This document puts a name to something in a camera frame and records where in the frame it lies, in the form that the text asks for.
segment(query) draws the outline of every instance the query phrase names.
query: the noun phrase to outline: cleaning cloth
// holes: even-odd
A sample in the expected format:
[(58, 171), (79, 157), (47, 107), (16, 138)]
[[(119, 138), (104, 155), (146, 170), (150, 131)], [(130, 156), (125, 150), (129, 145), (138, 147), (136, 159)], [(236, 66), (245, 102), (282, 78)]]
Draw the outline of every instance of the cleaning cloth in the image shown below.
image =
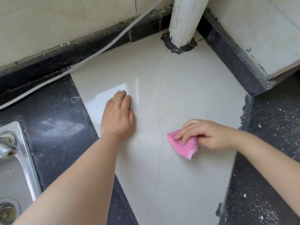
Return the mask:
[(187, 158), (189, 160), (192, 159), (193, 154), (197, 151), (197, 137), (190, 138), (185, 145), (182, 145), (182, 140), (175, 140), (175, 136), (180, 132), (181, 130), (176, 130), (174, 132), (171, 132), (167, 135), (167, 138), (174, 148), (174, 150), (184, 158)]

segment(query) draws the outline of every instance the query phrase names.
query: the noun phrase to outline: vertical pipe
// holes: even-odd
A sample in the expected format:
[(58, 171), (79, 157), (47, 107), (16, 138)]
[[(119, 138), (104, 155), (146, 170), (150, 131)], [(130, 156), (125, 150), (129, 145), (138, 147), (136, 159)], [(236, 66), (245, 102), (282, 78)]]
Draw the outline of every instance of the vertical pipe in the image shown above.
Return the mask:
[(188, 44), (209, 0), (175, 0), (169, 27), (171, 42), (180, 48)]

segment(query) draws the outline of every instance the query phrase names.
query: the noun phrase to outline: white wall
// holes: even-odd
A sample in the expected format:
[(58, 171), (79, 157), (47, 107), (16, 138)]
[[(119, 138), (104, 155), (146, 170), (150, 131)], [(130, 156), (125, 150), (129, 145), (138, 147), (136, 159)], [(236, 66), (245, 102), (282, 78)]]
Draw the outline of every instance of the white wall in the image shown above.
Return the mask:
[(156, 1), (0, 0), (0, 66), (140, 15)]
[(300, 64), (300, 0), (210, 0), (208, 7), (271, 78)]

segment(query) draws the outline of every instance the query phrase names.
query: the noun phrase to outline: gray cable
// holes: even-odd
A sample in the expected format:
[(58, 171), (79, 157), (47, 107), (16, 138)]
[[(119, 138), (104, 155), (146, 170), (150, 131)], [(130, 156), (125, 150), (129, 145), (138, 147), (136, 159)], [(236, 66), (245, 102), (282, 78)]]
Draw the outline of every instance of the gray cable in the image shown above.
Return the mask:
[(128, 32), (137, 22), (139, 22), (142, 18), (144, 18), (149, 12), (151, 12), (162, 0), (158, 0), (150, 9), (148, 9), (146, 12), (144, 12), (142, 15), (140, 15), (138, 18), (136, 18), (129, 26), (127, 26), (127, 28), (125, 28), (113, 41), (111, 41), (108, 45), (106, 45), (104, 48), (102, 48), (101, 50), (99, 50), (97, 53), (87, 57), (86, 59), (82, 60), (81, 62), (77, 63), (76, 65), (73, 66), (73, 68), (70, 68), (69, 70), (63, 72), (62, 74), (45, 81), (44, 83), (39, 84), (38, 86), (35, 86), (34, 88), (28, 90), (27, 92), (25, 92), (22, 95), (19, 95), (17, 98), (14, 98), (13, 100), (3, 104), (0, 106), (0, 110), (14, 104), (15, 102), (19, 101), (20, 99), (28, 96), (29, 94), (31, 94), (32, 92), (40, 89), (41, 87), (52, 83), (53, 81), (56, 81), (60, 78), (62, 78), (63, 76), (73, 72), (75, 69), (77, 69), (79, 66), (85, 64), (86, 62), (88, 62), (89, 60), (93, 59), (94, 57), (100, 55), (101, 53), (103, 53), (104, 51), (106, 51), (108, 48), (110, 48), (112, 45), (114, 45), (126, 32)]

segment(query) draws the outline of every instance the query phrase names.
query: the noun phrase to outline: sink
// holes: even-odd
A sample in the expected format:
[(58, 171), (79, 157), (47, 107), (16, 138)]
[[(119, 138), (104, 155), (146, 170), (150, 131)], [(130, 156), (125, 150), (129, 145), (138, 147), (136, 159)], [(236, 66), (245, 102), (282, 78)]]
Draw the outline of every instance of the sink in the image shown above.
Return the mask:
[(14, 121), (0, 127), (0, 138), (13, 136), (12, 151), (0, 155), (0, 225), (12, 224), (41, 194), (35, 166), (22, 127)]

